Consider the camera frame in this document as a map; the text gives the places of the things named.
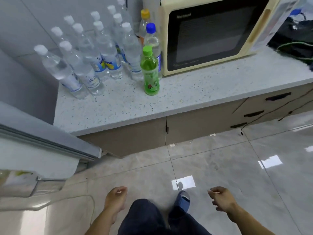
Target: black drawer handle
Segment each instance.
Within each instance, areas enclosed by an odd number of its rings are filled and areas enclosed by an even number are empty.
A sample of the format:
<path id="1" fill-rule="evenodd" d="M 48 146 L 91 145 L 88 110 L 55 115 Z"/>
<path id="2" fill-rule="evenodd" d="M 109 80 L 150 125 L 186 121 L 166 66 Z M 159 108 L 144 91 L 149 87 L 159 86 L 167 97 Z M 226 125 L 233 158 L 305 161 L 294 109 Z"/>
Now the black drawer handle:
<path id="1" fill-rule="evenodd" d="M 262 113 L 264 113 L 263 110 L 262 111 L 258 111 L 258 112 L 254 112 L 254 113 L 250 113 L 250 114 L 246 114 L 246 115 L 244 115 L 244 117 L 253 117 L 253 116 L 260 115 Z"/>
<path id="2" fill-rule="evenodd" d="M 291 95 L 291 92 L 280 94 L 280 95 L 271 96 L 271 97 L 266 98 L 265 100 L 273 102 L 273 101 L 284 99 L 285 97 L 287 97 L 289 95 Z"/>
<path id="3" fill-rule="evenodd" d="M 236 125 L 233 125 L 233 126 L 230 126 L 231 128 L 239 128 L 241 126 L 244 126 L 245 124 L 247 124 L 247 122 L 245 123 L 242 123 L 242 124 L 236 124 Z"/>

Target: slipper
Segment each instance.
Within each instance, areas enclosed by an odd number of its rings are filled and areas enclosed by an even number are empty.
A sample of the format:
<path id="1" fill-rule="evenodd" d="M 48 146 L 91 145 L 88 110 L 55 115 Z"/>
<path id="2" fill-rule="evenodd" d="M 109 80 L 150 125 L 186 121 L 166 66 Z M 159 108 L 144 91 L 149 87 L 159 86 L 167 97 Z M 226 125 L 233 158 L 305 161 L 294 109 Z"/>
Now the slipper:
<path id="1" fill-rule="evenodd" d="M 180 207 L 185 213 L 187 213 L 190 206 L 190 196 L 186 191 L 182 190 L 178 193 L 174 203 L 174 207 L 175 206 Z"/>

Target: floor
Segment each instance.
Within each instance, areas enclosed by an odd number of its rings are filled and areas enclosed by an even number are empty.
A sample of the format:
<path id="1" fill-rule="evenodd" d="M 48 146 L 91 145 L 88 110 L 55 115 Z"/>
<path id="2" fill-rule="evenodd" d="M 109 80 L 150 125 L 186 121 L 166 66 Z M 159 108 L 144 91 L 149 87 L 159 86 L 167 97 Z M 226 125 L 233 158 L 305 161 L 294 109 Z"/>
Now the floor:
<path id="1" fill-rule="evenodd" d="M 225 213 L 217 212 L 207 190 L 224 186 L 238 203 L 276 235 L 309 235 L 313 230 L 313 112 L 248 126 L 132 154 L 106 157 L 90 170 L 70 178 L 58 193 L 27 199 L 2 199 L 1 209 L 30 208 L 58 201 L 39 211 L 0 212 L 3 235 L 83 235 L 115 186 L 129 188 L 132 202 L 153 201 L 166 212 L 178 189 L 191 196 L 189 213 L 213 235 L 240 234 Z"/>

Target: speckled countertop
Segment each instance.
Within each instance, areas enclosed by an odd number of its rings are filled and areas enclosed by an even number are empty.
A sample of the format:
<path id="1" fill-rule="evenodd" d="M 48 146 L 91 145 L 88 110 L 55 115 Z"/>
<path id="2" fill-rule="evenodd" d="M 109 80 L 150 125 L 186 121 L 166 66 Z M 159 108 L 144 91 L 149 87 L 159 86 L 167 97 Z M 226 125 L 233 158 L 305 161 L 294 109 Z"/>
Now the speckled countertop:
<path id="1" fill-rule="evenodd" d="M 235 61 L 163 78 L 156 96 L 129 77 L 104 82 L 104 95 L 73 98 L 59 87 L 54 125 L 75 136 L 313 82 L 308 67 L 266 47 Z"/>

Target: white bottle cap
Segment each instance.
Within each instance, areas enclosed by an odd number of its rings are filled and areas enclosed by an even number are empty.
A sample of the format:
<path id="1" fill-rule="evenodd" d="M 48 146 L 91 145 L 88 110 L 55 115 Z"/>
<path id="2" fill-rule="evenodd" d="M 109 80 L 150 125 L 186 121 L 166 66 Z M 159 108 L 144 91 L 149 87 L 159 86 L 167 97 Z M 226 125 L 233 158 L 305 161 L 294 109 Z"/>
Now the white bottle cap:
<path id="1" fill-rule="evenodd" d="M 103 30 L 103 23 L 101 21 L 95 21 L 94 26 L 97 28 L 97 30 Z"/>
<path id="2" fill-rule="evenodd" d="M 125 33 L 128 33 L 131 31 L 131 24 L 129 22 L 123 23 L 122 27 Z"/>
<path id="3" fill-rule="evenodd" d="M 122 19 L 122 15 L 120 13 L 116 13 L 113 15 L 113 19 L 116 23 L 120 24 L 122 23 L 123 19 Z"/>
<path id="4" fill-rule="evenodd" d="M 114 15 L 116 13 L 116 9 L 114 5 L 108 6 L 108 10 L 111 13 L 111 15 Z"/>
<path id="5" fill-rule="evenodd" d="M 72 49 L 72 45 L 68 41 L 62 41 L 59 45 L 61 48 L 65 49 L 66 51 L 71 51 Z"/>
<path id="6" fill-rule="evenodd" d="M 84 31 L 83 26 L 80 23 L 73 24 L 73 29 L 78 33 L 81 34 Z"/>
<path id="7" fill-rule="evenodd" d="M 117 3 L 121 6 L 125 5 L 125 0 L 117 0 Z"/>
<path id="8" fill-rule="evenodd" d="M 46 55 L 48 50 L 45 46 L 43 46 L 42 44 L 38 44 L 34 47 L 34 50 L 37 52 L 37 54 L 39 55 Z"/>
<path id="9" fill-rule="evenodd" d="M 92 15 L 92 17 L 93 17 L 93 19 L 94 19 L 95 21 L 99 21 L 99 20 L 100 20 L 100 14 L 99 14 L 99 12 L 93 11 L 93 12 L 91 12 L 90 14 Z"/>
<path id="10" fill-rule="evenodd" d="M 53 34 L 55 34 L 57 37 L 60 37 L 63 35 L 63 31 L 60 29 L 60 27 L 53 27 L 51 28 L 51 31 Z"/>
<path id="11" fill-rule="evenodd" d="M 74 19 L 73 19 L 72 16 L 65 16 L 65 17 L 64 17 L 64 20 L 65 20 L 70 26 L 72 26 L 72 25 L 75 23 L 75 21 L 74 21 Z"/>

